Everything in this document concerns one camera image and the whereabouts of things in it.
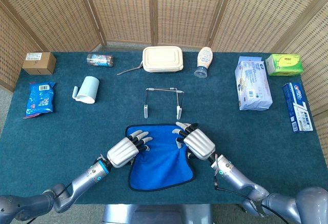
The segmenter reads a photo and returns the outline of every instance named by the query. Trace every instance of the blue snack bag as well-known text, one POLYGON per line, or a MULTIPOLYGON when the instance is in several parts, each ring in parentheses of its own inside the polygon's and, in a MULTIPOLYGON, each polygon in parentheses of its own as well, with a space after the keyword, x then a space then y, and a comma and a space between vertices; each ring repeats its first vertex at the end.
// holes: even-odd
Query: blue snack bag
POLYGON ((26 106, 24 118, 31 118, 42 113, 52 112, 53 86, 55 82, 30 84, 30 97, 26 106))

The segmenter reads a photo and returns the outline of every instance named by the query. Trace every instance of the green box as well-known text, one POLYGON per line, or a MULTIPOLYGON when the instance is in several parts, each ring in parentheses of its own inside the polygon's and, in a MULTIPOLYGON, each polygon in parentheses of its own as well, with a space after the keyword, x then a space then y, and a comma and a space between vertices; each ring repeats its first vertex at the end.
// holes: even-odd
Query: green box
POLYGON ((271 54, 265 64, 270 76, 295 76, 303 73, 299 54, 271 54))

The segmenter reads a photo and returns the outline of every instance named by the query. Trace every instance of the cardboard box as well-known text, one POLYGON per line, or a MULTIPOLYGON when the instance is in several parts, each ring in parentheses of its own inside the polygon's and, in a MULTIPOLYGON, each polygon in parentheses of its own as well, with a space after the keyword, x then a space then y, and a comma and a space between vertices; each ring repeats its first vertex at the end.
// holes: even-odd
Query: cardboard box
POLYGON ((265 64, 270 76, 294 76, 303 73, 299 54, 271 54, 265 64))
POLYGON ((23 69, 31 75, 53 74, 56 58, 51 52, 27 53, 23 62, 23 69))
POLYGON ((283 93, 294 133, 313 131, 301 83, 287 83, 283 93))
POLYGON ((270 107, 272 97, 261 57, 241 56, 235 76, 240 110, 266 110, 270 107))

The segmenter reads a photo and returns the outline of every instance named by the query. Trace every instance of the white mug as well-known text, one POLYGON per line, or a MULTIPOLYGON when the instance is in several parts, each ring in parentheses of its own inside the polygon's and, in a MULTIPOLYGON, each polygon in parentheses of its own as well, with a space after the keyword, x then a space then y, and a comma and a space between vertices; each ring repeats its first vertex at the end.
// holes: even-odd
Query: white mug
POLYGON ((98 86, 99 80, 97 78, 87 76, 79 91, 77 86, 74 87, 72 98, 85 104, 93 104, 96 101, 98 86))

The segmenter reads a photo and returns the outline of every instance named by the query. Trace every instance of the white bottle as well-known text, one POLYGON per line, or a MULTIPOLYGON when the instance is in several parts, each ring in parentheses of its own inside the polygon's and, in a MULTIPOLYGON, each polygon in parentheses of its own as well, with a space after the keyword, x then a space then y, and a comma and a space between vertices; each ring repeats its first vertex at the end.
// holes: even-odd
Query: white bottle
POLYGON ((197 69, 195 76, 199 78, 207 77, 207 69, 209 68, 213 59, 213 52, 210 47, 203 47, 198 53, 197 57, 197 69))

